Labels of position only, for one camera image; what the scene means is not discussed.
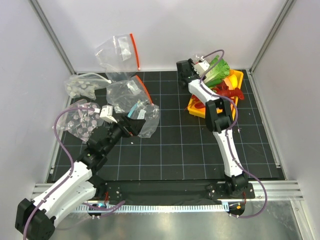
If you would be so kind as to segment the toy green lettuce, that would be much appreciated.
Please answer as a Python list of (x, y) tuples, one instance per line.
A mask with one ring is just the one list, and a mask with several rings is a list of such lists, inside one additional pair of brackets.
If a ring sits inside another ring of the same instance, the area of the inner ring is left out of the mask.
[(226, 77), (229, 76), (229, 74), (229, 64), (224, 59), (221, 59), (218, 64), (205, 75), (203, 82), (207, 87), (213, 88), (214, 86), (220, 84)]

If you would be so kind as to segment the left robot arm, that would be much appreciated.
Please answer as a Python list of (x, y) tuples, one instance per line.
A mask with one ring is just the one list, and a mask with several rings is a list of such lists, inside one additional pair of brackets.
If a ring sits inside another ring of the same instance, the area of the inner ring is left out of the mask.
[(97, 172), (121, 138), (138, 136), (144, 119), (123, 115), (110, 127), (95, 128), (86, 148), (71, 162), (70, 169), (50, 188), (32, 200), (23, 199), (17, 206), (15, 228), (25, 240), (48, 240), (56, 227), (75, 208), (88, 200), (101, 200), (106, 195), (106, 181)]

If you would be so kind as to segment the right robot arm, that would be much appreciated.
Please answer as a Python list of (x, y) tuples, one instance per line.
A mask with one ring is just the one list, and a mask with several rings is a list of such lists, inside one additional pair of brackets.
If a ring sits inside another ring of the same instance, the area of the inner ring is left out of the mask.
[(191, 59), (178, 61), (176, 67), (178, 82), (205, 106), (205, 125), (215, 137), (223, 160), (225, 192), (230, 198), (237, 198), (248, 187), (249, 181), (233, 140), (230, 99), (214, 93), (203, 83)]

